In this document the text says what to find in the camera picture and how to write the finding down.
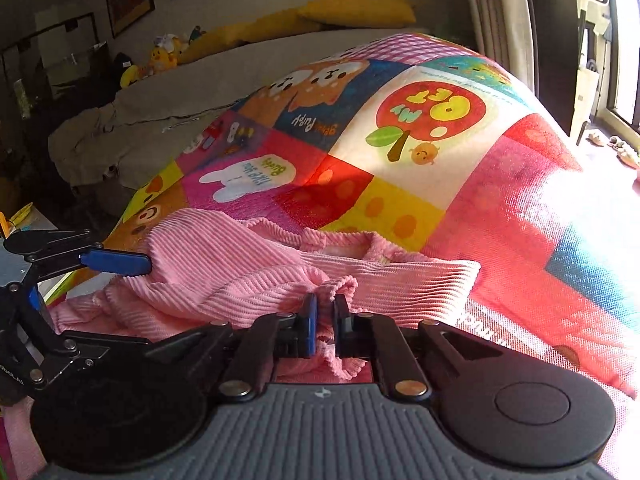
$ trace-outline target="metal screw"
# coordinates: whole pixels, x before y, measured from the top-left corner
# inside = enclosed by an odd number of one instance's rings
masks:
[[[420,381],[400,381],[396,383],[396,392],[405,397],[419,397],[427,392],[427,385]]]
[[[244,381],[225,381],[218,389],[225,397],[244,397],[251,391],[251,386]]]
[[[42,374],[42,370],[40,370],[39,368],[34,368],[33,370],[31,370],[31,372],[29,372],[29,378],[36,384],[40,384],[42,381],[44,381],[44,375]]]

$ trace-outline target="pink corduroy garment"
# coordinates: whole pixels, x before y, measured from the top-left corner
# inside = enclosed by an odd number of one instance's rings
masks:
[[[364,361],[335,356],[330,308],[336,294],[345,295],[352,312],[385,314],[400,326],[425,318],[454,323],[479,271],[476,262],[409,253],[377,233],[307,228],[295,235],[266,219],[236,221],[197,209],[168,216],[149,233],[145,249],[153,262],[148,276],[115,278],[104,290],[54,307],[57,329],[157,341],[213,319],[248,327],[263,314],[296,312],[314,292],[316,357],[278,366],[279,380],[307,383],[366,380],[357,377]],[[4,419],[21,479],[43,465],[29,408],[26,402],[9,408]]]

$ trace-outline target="brown stem print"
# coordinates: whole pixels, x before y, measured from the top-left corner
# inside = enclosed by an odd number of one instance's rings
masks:
[[[409,134],[411,134],[411,131],[405,130],[404,133],[402,133],[402,136],[396,140],[396,143],[391,147],[389,153],[386,154],[386,158],[389,159],[389,162],[397,162],[400,160],[402,149],[404,148],[406,140],[409,138]]]

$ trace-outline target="gray ribbed panel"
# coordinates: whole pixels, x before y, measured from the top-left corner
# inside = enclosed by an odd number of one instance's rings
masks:
[[[487,465],[447,440],[428,410],[388,400],[375,384],[271,384],[260,399],[220,408],[190,446],[145,470],[86,475],[49,466],[36,478],[611,480],[593,464],[545,474]]]

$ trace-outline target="yellow pillow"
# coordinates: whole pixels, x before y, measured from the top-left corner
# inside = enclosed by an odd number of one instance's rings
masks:
[[[206,32],[178,56],[178,65],[191,63],[203,57],[235,48],[242,43],[240,34],[246,26],[247,23],[236,23]]]
[[[297,34],[318,32],[321,29],[320,23],[303,18],[298,14],[297,9],[287,9],[255,20],[242,31],[240,38],[249,43],[258,43],[259,41],[286,38]]]
[[[311,0],[298,13],[343,27],[399,28],[415,23],[414,10],[406,0]]]

